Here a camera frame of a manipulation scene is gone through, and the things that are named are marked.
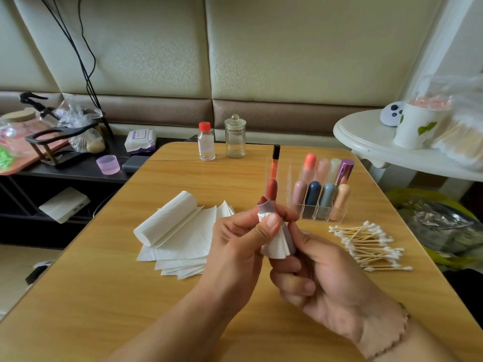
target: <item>plastic bottle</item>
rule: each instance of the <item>plastic bottle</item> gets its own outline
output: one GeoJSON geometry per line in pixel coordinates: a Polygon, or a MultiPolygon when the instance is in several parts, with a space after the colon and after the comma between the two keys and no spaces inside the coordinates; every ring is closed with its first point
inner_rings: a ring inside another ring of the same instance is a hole
{"type": "Polygon", "coordinates": [[[200,122],[198,126],[201,131],[198,135],[199,158],[203,161],[214,160],[214,135],[211,131],[211,124],[210,122],[200,122]]]}

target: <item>panda figurine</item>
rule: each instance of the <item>panda figurine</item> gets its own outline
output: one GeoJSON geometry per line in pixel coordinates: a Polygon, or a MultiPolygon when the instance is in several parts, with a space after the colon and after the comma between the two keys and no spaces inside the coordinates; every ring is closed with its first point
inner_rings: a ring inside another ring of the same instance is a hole
{"type": "Polygon", "coordinates": [[[396,101],[385,106],[381,111],[381,122],[389,127],[396,127],[402,115],[403,101],[396,101]]]}

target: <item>wet wipes package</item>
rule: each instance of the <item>wet wipes package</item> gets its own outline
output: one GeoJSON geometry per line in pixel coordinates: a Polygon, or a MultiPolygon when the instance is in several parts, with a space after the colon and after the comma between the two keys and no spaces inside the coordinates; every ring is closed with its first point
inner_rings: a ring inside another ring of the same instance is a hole
{"type": "Polygon", "coordinates": [[[153,152],[156,150],[156,132],[153,129],[131,131],[124,146],[129,153],[153,152]]]}

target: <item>black cap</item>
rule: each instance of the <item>black cap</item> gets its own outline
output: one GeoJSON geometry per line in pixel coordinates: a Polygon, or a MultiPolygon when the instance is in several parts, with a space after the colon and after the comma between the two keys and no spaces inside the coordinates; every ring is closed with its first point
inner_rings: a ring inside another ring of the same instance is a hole
{"type": "Polygon", "coordinates": [[[280,156],[280,145],[274,145],[272,159],[278,160],[279,156],[280,156]]]}

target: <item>fingernail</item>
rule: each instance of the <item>fingernail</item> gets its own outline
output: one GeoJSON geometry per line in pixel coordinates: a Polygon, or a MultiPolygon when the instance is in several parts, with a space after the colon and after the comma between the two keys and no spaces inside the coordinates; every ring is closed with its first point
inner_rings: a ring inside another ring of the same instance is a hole
{"type": "Polygon", "coordinates": [[[267,225],[269,225],[269,227],[273,228],[277,226],[279,224],[279,221],[280,221],[280,217],[276,213],[271,213],[267,217],[267,225]]]}
{"type": "Polygon", "coordinates": [[[315,292],[315,283],[313,282],[307,282],[305,283],[305,292],[309,293],[309,294],[313,294],[315,292]]]}

